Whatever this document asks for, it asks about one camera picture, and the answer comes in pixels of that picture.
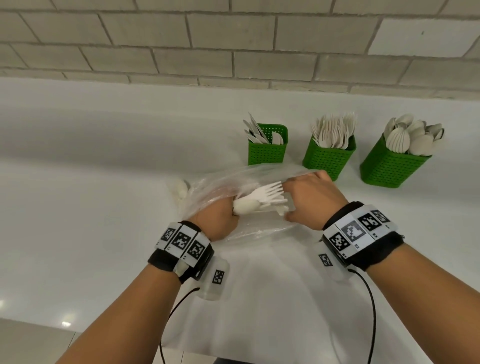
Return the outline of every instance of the utensil holder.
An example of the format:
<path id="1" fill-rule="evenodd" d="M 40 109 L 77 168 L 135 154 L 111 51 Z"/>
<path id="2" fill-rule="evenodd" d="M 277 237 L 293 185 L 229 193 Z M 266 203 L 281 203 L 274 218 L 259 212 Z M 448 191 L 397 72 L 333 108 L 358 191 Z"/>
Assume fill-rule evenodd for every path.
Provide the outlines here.
<path id="1" fill-rule="evenodd" d="M 255 144 L 248 141 L 248 165 L 260 163 L 282 163 L 288 143 L 288 129 L 280 124 L 258 124 L 265 133 L 268 141 L 272 142 L 272 132 L 282 136 L 283 145 Z"/>
<path id="2" fill-rule="evenodd" d="M 353 135 L 348 139 L 346 149 L 321 148 L 315 143 L 312 136 L 302 165 L 310 170 L 325 170 L 335 181 L 355 149 L 357 149 L 357 144 Z"/>
<path id="3" fill-rule="evenodd" d="M 386 148 L 382 135 L 360 164 L 360 177 L 367 184 L 398 188 L 430 157 L 394 153 Z"/>

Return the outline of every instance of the wristband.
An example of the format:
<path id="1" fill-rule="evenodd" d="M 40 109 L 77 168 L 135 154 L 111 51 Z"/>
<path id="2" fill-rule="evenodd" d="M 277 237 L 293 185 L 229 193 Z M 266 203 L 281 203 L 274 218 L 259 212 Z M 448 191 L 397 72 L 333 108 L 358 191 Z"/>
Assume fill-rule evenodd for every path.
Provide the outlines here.
<path id="1" fill-rule="evenodd" d="M 148 263 L 176 273 L 181 283 L 199 280 L 214 254 L 208 238 L 190 221 L 172 222 L 155 248 Z"/>
<path id="2" fill-rule="evenodd" d="M 397 225 L 373 205 L 351 202 L 324 226 L 323 242 L 343 266 L 366 270 L 380 263 L 403 243 Z"/>

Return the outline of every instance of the beige brick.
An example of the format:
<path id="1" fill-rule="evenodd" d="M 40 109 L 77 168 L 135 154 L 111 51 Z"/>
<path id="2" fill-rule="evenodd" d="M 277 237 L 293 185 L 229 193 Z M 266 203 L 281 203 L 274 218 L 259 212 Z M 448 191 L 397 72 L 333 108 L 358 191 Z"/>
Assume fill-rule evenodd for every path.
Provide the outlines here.
<path id="1" fill-rule="evenodd" d="M 194 47 L 273 49 L 273 16 L 190 14 L 188 22 Z"/>
<path id="2" fill-rule="evenodd" d="M 13 45 L 30 68 L 54 68 L 59 70 L 90 70 L 78 47 Z"/>
<path id="3" fill-rule="evenodd" d="M 376 18 L 280 16 L 276 49 L 362 54 Z"/>
<path id="4" fill-rule="evenodd" d="M 272 89 L 274 90 L 291 90 L 291 91 L 321 91 L 321 92 L 347 92 L 347 85 L 329 85 L 319 82 L 285 82 L 272 81 Z"/>
<path id="5" fill-rule="evenodd" d="M 160 73 L 232 76 L 231 52 L 221 50 L 156 49 Z"/>
<path id="6" fill-rule="evenodd" d="M 234 12 L 329 12 L 332 0 L 232 0 Z"/>
<path id="7" fill-rule="evenodd" d="M 0 9 L 52 9 L 49 0 L 0 0 Z"/>
<path id="8" fill-rule="evenodd" d="M 25 64 L 8 44 L 0 44 L 0 67 L 25 67 Z"/>
<path id="9" fill-rule="evenodd" d="M 268 81 L 242 80 L 235 78 L 208 78 L 200 77 L 202 86 L 228 87 L 228 88 L 253 88 L 267 89 Z"/>
<path id="10" fill-rule="evenodd" d="M 320 57 L 316 79 L 393 85 L 407 64 L 389 57 L 326 55 Z"/>
<path id="11" fill-rule="evenodd" d="M 102 14 L 114 44 L 189 47 L 185 18 L 179 14 Z"/>
<path id="12" fill-rule="evenodd" d="M 1 42 L 37 42 L 20 15 L 12 12 L 0 13 Z"/>
<path id="13" fill-rule="evenodd" d="M 36 71 L 36 70 L 4 70 L 8 77 L 25 77 L 25 78 L 47 78 L 51 80 L 64 80 L 65 76 L 62 72 L 57 71 Z"/>
<path id="14" fill-rule="evenodd" d="M 151 85 L 198 85 L 196 77 L 130 75 L 133 84 Z"/>
<path id="15" fill-rule="evenodd" d="M 433 90 L 415 89 L 408 87 L 382 87 L 382 86 L 353 86 L 350 90 L 351 94 L 371 95 L 371 96 L 397 96 L 397 97 L 413 97 L 428 98 L 432 97 Z"/>
<path id="16" fill-rule="evenodd" d="M 336 0 L 336 13 L 436 14 L 444 0 Z"/>
<path id="17" fill-rule="evenodd" d="M 127 75 L 113 73 L 94 73 L 94 72 L 64 72 L 68 80 L 75 81 L 99 81 L 99 82 L 115 82 L 128 84 L 130 83 Z"/>
<path id="18" fill-rule="evenodd" d="M 23 17 L 45 43 L 110 44 L 96 14 L 37 12 Z"/>
<path id="19" fill-rule="evenodd" d="M 235 52 L 235 76 L 309 81 L 315 61 L 311 54 Z"/>
<path id="20" fill-rule="evenodd" d="M 439 90 L 435 91 L 432 97 L 451 100 L 480 101 L 480 92 Z"/>
<path id="21" fill-rule="evenodd" d="M 227 12 L 228 0 L 137 0 L 140 10 Z"/>
<path id="22" fill-rule="evenodd" d="M 402 85 L 480 89 L 480 63 L 456 60 L 414 60 Z"/>
<path id="23" fill-rule="evenodd" d="M 158 73 L 150 50 L 82 47 L 95 71 Z"/>
<path id="24" fill-rule="evenodd" d="M 480 15 L 478 0 L 450 0 L 442 14 L 448 15 Z"/>
<path id="25" fill-rule="evenodd" d="M 468 51 L 465 58 L 480 58 L 480 40 Z"/>
<path id="26" fill-rule="evenodd" d="M 60 10 L 135 10 L 133 0 L 53 0 Z"/>

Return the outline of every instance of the wire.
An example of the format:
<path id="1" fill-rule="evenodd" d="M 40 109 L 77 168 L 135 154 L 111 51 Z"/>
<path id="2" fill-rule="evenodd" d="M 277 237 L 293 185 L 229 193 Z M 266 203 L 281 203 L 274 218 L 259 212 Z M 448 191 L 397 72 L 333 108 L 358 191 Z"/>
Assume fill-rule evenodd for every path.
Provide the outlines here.
<path id="1" fill-rule="evenodd" d="M 365 286 L 367 286 L 367 289 L 368 289 L 368 293 L 370 294 L 370 298 L 372 300 L 372 308 L 373 308 L 373 332 L 372 332 L 372 343 L 370 345 L 370 353 L 368 354 L 368 361 L 367 361 L 367 364 L 370 364 L 372 362 L 372 355 L 373 355 L 373 347 L 375 346 L 375 334 L 377 332 L 377 310 L 375 309 L 375 300 L 373 299 L 373 294 L 372 294 L 372 291 L 370 290 L 370 287 L 367 283 L 367 281 L 365 280 L 365 278 L 359 273 L 357 272 L 356 270 L 353 270 L 353 269 L 350 269 L 348 268 L 347 269 L 349 272 L 352 272 L 352 273 L 355 273 L 357 276 L 359 276 L 361 278 L 361 280 L 363 281 L 363 283 L 365 283 Z"/>
<path id="2" fill-rule="evenodd" d="M 170 312 L 170 314 L 168 315 L 168 318 L 170 319 L 170 317 L 173 315 L 173 313 L 175 312 L 175 310 L 178 308 L 178 306 L 180 306 L 180 303 L 182 303 L 185 298 L 187 298 L 188 296 L 190 296 L 192 293 L 196 292 L 200 290 L 200 287 L 197 287 L 197 288 L 194 288 L 193 290 L 191 290 L 190 292 L 188 292 L 186 295 L 183 296 L 183 298 L 180 300 L 180 302 L 177 303 L 177 305 L 173 308 L 172 312 Z M 160 348 L 160 356 L 162 357 L 162 361 L 163 361 L 163 364 L 166 364 L 165 363 L 165 358 L 163 356 L 163 350 L 162 350 L 162 341 L 160 341 L 158 347 Z"/>

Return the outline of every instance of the person's left hand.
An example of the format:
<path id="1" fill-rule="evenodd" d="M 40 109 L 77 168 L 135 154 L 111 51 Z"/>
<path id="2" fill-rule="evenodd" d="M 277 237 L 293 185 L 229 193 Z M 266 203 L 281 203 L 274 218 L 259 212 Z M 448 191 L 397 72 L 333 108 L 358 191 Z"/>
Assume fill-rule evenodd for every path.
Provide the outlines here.
<path id="1" fill-rule="evenodd" d="M 239 216 L 233 215 L 233 197 L 222 198 L 197 212 L 188 221 L 197 225 L 211 241 L 222 240 L 235 230 Z"/>

